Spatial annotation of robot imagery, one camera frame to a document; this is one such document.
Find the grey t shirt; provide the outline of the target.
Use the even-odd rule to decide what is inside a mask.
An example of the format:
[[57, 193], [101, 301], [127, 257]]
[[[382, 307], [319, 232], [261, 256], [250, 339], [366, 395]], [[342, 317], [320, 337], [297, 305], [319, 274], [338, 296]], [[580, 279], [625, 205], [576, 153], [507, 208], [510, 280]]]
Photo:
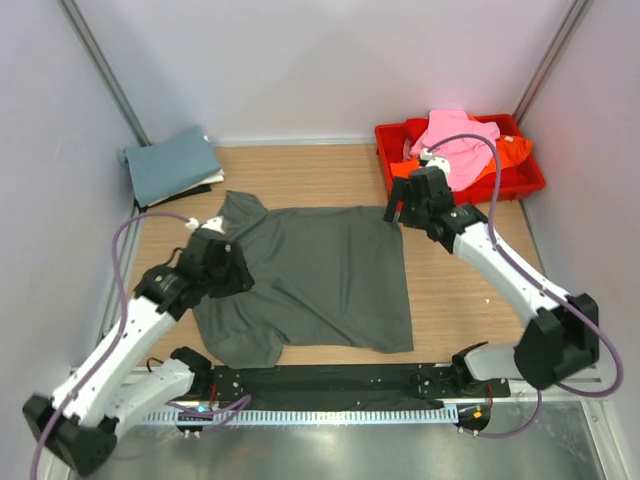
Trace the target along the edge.
[[204, 346], [237, 369], [275, 366], [286, 345], [413, 349], [403, 238], [377, 206], [269, 210], [229, 191], [219, 211], [253, 287], [194, 309]]

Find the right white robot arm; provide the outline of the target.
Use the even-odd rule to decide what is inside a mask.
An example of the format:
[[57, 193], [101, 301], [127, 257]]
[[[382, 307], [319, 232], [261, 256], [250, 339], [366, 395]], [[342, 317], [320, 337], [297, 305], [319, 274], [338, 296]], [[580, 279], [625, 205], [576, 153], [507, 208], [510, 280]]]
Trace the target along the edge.
[[548, 281], [491, 229], [481, 210], [456, 204], [440, 169], [394, 179], [384, 219], [424, 231], [473, 267], [524, 327], [514, 345], [480, 343], [456, 355], [462, 364], [451, 370], [450, 381], [459, 394], [472, 396], [498, 378], [521, 378], [545, 390], [599, 360], [599, 339], [591, 329], [598, 322], [595, 300]]

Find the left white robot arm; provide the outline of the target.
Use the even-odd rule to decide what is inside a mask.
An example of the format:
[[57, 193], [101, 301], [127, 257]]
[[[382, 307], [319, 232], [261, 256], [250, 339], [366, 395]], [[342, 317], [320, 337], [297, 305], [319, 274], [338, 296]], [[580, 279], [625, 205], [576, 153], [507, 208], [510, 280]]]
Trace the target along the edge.
[[135, 385], [122, 383], [151, 346], [204, 298], [251, 289], [239, 242], [200, 227], [175, 265], [147, 270], [125, 303], [120, 320], [84, 363], [50, 395], [32, 395], [22, 413], [38, 450], [48, 450], [86, 477], [106, 463], [118, 440], [154, 408], [186, 395], [204, 398], [211, 363], [181, 347]]

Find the pink t shirt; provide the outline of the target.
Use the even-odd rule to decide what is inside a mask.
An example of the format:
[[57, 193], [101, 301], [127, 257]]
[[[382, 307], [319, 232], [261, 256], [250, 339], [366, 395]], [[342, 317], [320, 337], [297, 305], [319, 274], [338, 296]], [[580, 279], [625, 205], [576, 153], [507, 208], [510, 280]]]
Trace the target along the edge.
[[[496, 146], [500, 130], [495, 122], [481, 123], [472, 120], [462, 110], [431, 110], [427, 129], [412, 145], [410, 153], [418, 156], [422, 149], [460, 134], [479, 135]], [[492, 150], [483, 141], [468, 137], [451, 140], [432, 152], [449, 161], [451, 173], [448, 185], [454, 192], [472, 185], [493, 158]]]

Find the folded black t shirt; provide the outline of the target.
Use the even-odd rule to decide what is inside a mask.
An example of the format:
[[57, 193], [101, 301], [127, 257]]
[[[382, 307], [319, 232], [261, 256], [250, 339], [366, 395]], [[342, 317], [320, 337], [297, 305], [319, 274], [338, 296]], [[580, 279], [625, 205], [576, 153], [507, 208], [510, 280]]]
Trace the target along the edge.
[[179, 200], [182, 198], [186, 198], [189, 196], [193, 196], [193, 195], [199, 195], [199, 194], [203, 194], [203, 193], [207, 193], [211, 191], [211, 185], [210, 184], [200, 184], [197, 185], [191, 189], [187, 189], [183, 192], [177, 193], [175, 195], [169, 196], [165, 199], [159, 200], [158, 204], [161, 203], [166, 203], [166, 202], [171, 202], [171, 201], [175, 201], [175, 200]]

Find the orange t shirt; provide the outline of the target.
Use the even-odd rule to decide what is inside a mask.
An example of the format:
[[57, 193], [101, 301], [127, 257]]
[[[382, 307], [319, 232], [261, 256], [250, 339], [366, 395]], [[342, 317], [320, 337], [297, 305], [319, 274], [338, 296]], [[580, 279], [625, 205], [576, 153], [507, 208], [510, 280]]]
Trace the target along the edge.
[[[474, 117], [470, 115], [468, 115], [468, 117], [472, 120], [476, 120]], [[428, 126], [428, 118], [418, 119], [416, 121], [410, 120], [405, 123], [405, 128], [407, 129], [407, 135], [409, 137], [410, 145], [405, 148], [405, 151], [403, 153], [403, 159], [399, 162], [394, 162], [390, 165], [390, 171], [394, 177], [406, 178], [410, 172], [420, 167], [419, 155], [412, 156], [410, 153], [410, 150], [412, 145], [418, 139], [418, 137], [427, 129], [427, 126]], [[526, 160], [526, 158], [532, 151], [533, 143], [530, 140], [523, 138], [521, 136], [505, 135], [500, 131], [500, 137], [496, 142], [496, 146], [493, 146], [493, 147], [495, 147], [496, 151], [499, 153], [500, 160], [501, 160], [501, 167], [504, 169], [508, 169], [508, 168], [516, 168]], [[483, 171], [479, 174], [479, 176], [477, 177], [477, 179], [473, 184], [495, 173], [496, 173], [496, 164], [495, 164], [495, 158], [493, 156], [490, 163], [483, 169]]]

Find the folded blue t shirt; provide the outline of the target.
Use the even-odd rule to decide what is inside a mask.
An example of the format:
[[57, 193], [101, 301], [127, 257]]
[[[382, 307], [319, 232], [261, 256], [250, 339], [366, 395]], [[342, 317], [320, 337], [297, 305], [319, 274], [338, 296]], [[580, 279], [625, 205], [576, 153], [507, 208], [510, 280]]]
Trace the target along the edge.
[[199, 126], [155, 145], [125, 148], [117, 159], [130, 174], [141, 208], [224, 180], [214, 148]]

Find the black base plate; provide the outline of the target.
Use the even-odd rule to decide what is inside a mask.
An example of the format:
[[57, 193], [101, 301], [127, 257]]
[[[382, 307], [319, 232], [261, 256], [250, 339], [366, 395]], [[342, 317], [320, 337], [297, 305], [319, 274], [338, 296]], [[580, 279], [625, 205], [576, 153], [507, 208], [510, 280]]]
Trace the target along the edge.
[[455, 364], [285, 365], [267, 369], [218, 366], [180, 398], [206, 408], [227, 407], [245, 395], [247, 413], [439, 413], [444, 402], [480, 404], [465, 422], [488, 423], [492, 401], [511, 394], [506, 379], [473, 380]]

